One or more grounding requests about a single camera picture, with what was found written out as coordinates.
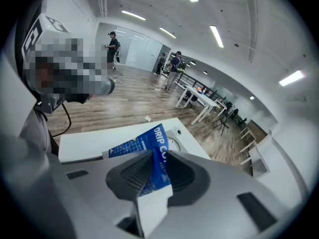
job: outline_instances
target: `person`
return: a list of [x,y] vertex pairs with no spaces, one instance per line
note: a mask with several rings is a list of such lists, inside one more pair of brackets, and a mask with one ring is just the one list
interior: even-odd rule
[[156,74],[157,75],[160,75],[160,69],[161,69],[161,67],[164,64],[164,61],[165,61],[165,53],[162,53],[161,57],[159,58],[159,63],[158,63],[158,67],[157,67],[157,70],[156,70]]
[[177,71],[179,64],[183,62],[183,59],[181,57],[181,52],[178,51],[176,52],[175,57],[171,60],[168,69],[170,70],[168,79],[167,79],[167,84],[165,86],[165,90],[170,90],[171,88],[174,88],[174,82],[179,74],[179,72]]
[[111,32],[109,33],[109,36],[111,38],[111,42],[109,45],[105,45],[106,48],[108,48],[108,58],[107,58],[107,63],[108,63],[108,69],[112,67],[112,70],[115,71],[116,68],[114,66],[114,56],[116,53],[116,46],[118,44],[118,41],[116,39],[116,33]]

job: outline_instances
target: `white ceiling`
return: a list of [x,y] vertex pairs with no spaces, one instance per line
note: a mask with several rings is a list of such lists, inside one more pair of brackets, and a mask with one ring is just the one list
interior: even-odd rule
[[[101,16],[98,1],[88,2],[95,15]],[[292,100],[304,102],[306,97],[312,105],[318,104],[317,50],[303,22],[285,0],[107,0],[106,4],[106,18],[169,40],[170,45],[163,43],[211,66],[211,73],[219,73],[224,84],[232,79],[228,85],[236,86],[233,83],[237,82],[254,93],[277,119],[285,114],[281,106]],[[123,9],[146,20],[124,15]],[[210,25],[217,26],[224,49],[218,47]],[[280,87],[278,82],[297,69],[303,69],[308,77]]]

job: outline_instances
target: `tripod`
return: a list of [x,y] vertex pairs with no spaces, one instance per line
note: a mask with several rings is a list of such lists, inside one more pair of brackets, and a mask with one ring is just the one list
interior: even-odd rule
[[222,116],[222,117],[220,117],[219,119],[213,121],[213,124],[214,124],[215,122],[217,123],[218,121],[220,121],[220,124],[214,126],[212,129],[214,129],[214,128],[220,126],[220,129],[219,129],[219,130],[221,130],[221,128],[223,127],[223,130],[222,130],[220,136],[223,135],[225,127],[229,128],[229,127],[226,125],[227,119],[228,119],[228,112],[227,112],[227,110],[225,110],[225,111],[223,112],[223,116]]

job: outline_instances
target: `floor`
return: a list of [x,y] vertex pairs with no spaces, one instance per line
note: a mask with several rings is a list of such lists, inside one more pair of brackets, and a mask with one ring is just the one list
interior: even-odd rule
[[[227,122],[229,128],[225,128],[222,136],[219,127],[212,129],[212,122],[217,114],[207,116],[201,123],[191,126],[190,123],[202,111],[203,106],[192,102],[192,107],[188,105],[185,109],[182,106],[176,109],[182,88],[176,85],[176,88],[169,92],[163,89],[155,90],[156,86],[165,85],[166,77],[126,66],[117,66],[116,72],[108,70],[108,74],[116,78],[115,89],[110,95],[95,96],[83,105],[65,104],[72,120],[72,126],[66,133],[147,123],[144,119],[146,116],[152,118],[152,121],[179,118],[212,160],[238,167],[251,174],[249,162],[243,167],[239,165],[247,156],[239,153],[244,144],[235,141],[241,130],[233,121]],[[62,107],[48,116],[52,135],[63,132],[68,124]],[[55,140],[59,144],[60,136],[55,137]]]

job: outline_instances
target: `black railing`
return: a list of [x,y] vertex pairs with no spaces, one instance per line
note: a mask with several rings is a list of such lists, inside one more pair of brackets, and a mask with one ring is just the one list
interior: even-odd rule
[[205,87],[207,89],[205,92],[205,95],[214,101],[215,100],[224,101],[224,99],[226,98],[226,97],[222,97],[222,96],[218,95],[217,91],[211,90],[209,87],[207,87],[206,85],[204,85],[200,81],[194,79],[193,77],[191,77],[185,73],[181,73],[179,75],[177,83],[183,85],[184,87],[186,87],[186,85],[192,86],[193,88],[195,87],[195,88],[201,88],[201,89],[203,89]]

